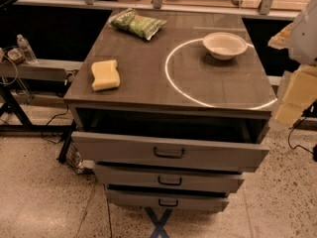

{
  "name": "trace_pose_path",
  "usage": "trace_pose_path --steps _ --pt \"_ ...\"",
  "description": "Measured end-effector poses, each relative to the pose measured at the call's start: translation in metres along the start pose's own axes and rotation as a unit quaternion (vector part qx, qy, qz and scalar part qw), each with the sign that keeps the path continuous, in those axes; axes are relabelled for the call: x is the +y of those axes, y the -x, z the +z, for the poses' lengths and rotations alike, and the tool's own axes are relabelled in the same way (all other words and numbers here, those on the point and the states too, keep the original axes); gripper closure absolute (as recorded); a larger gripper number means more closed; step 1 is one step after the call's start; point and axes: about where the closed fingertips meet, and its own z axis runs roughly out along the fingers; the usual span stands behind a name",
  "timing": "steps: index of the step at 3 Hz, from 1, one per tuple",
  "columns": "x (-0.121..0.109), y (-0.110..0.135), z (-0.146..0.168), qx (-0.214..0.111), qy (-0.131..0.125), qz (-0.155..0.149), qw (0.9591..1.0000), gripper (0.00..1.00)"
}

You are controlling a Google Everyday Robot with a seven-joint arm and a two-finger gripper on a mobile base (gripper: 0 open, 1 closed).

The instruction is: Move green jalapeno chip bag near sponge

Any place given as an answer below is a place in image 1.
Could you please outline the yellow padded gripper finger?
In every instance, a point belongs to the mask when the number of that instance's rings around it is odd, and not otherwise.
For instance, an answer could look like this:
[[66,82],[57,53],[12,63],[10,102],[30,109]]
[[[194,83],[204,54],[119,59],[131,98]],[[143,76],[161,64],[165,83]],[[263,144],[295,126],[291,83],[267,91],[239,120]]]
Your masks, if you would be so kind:
[[285,26],[280,32],[270,38],[268,45],[271,48],[282,50],[288,48],[292,24]]
[[317,66],[302,64],[290,77],[274,120],[292,127],[303,112],[317,100]]

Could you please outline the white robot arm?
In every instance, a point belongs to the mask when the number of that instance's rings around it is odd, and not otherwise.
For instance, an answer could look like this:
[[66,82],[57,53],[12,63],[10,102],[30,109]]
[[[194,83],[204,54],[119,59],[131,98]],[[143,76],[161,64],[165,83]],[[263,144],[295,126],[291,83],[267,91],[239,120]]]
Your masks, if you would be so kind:
[[268,45],[288,49],[289,57],[300,63],[269,121],[270,128],[290,128],[317,100],[317,0],[310,0],[292,23],[270,38]]

